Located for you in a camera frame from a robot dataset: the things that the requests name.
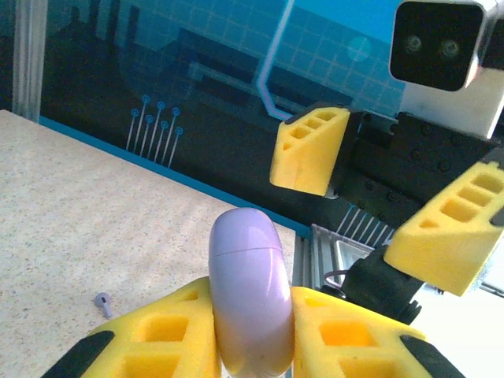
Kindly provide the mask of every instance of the camera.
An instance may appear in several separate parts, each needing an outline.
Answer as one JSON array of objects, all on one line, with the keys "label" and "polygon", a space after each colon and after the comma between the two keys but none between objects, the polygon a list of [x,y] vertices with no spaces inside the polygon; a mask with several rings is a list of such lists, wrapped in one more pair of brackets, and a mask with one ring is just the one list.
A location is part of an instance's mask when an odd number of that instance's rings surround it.
[{"label": "camera", "polygon": [[503,8],[504,0],[403,2],[395,14],[392,76],[445,91],[467,87]]}]

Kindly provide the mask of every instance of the small purple object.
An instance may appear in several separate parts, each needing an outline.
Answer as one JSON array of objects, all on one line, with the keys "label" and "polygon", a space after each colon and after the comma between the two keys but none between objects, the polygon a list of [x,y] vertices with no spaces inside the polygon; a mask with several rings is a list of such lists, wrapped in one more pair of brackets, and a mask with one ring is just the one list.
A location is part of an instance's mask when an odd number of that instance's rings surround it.
[{"label": "small purple object", "polygon": [[110,302],[112,302],[112,299],[107,293],[98,293],[96,294],[96,297],[94,297],[94,304],[97,307],[103,308],[103,312],[105,313],[105,317],[107,319],[112,317],[112,311],[110,311]]},{"label": "small purple object", "polygon": [[294,353],[294,316],[282,244],[256,209],[217,218],[209,243],[217,346],[235,378],[281,376]]}]

